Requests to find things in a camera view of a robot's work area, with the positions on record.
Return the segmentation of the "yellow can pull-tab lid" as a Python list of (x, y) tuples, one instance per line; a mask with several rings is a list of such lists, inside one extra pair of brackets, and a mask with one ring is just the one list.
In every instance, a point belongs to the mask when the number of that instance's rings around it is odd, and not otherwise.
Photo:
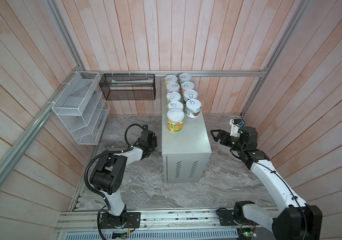
[(173, 84), (178, 82), (178, 77), (175, 75), (167, 75), (164, 77), (165, 85)]

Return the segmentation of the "orange can pull-tab lid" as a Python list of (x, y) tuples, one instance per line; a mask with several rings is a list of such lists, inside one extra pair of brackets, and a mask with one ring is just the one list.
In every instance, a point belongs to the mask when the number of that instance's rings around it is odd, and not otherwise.
[(184, 93), (187, 90), (194, 90), (195, 89), (195, 84), (193, 82), (183, 82), (181, 83), (181, 91)]

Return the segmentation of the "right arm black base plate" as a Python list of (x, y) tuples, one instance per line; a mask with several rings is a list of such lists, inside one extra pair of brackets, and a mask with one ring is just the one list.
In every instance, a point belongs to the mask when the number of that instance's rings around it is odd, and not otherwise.
[(216, 214), (219, 217), (221, 226), (238, 226), (239, 224), (235, 221), (234, 211), (226, 208), (220, 208), (216, 210)]

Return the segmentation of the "green white can pull-tab lid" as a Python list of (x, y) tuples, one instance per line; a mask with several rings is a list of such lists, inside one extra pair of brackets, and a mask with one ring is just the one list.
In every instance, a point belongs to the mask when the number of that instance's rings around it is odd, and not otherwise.
[(192, 76), (188, 73), (182, 73), (179, 75), (179, 83), (182, 84), (184, 82), (190, 82), (192, 79)]

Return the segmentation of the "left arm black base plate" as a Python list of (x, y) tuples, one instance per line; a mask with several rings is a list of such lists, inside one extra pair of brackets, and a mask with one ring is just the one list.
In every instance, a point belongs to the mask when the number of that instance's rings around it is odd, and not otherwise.
[(101, 212), (98, 222), (101, 229), (137, 229), (140, 226), (140, 218), (140, 212), (123, 212), (120, 216)]

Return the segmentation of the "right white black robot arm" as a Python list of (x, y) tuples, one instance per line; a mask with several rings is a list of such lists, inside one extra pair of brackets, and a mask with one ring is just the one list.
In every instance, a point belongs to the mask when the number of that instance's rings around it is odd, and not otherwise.
[(212, 130), (215, 142), (230, 148), (233, 157), (241, 160), (254, 173), (275, 201), (278, 212), (266, 210), (252, 201), (234, 206), (233, 218), (238, 224), (254, 222), (269, 230), (277, 240), (318, 240), (323, 213), (309, 205), (281, 177), (270, 158), (258, 149), (255, 128), (232, 126), (232, 131)]

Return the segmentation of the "tall can white plastic lid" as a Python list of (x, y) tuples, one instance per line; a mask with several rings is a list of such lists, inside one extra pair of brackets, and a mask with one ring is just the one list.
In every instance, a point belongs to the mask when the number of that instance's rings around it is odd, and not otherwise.
[(171, 109), (167, 112), (167, 129), (171, 133), (179, 133), (184, 125), (185, 113), (180, 109)]

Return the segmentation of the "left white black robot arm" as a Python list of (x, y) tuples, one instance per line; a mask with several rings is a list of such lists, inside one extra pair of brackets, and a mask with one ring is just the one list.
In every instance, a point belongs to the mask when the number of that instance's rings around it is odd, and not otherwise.
[(121, 198), (121, 186), (127, 165), (149, 157), (157, 147), (155, 133), (142, 130), (140, 138), (128, 149), (104, 151), (95, 156), (84, 171), (84, 183), (93, 193), (101, 196), (107, 209), (102, 209), (101, 219), (115, 228), (126, 225), (126, 205)]

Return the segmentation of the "pink can pull-tab lid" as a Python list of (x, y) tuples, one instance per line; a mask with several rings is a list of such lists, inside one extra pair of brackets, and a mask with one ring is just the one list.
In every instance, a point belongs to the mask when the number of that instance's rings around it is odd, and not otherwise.
[(172, 93), (172, 92), (179, 93), (180, 85), (178, 83), (169, 83), (168, 85), (166, 85), (166, 92), (167, 93)]

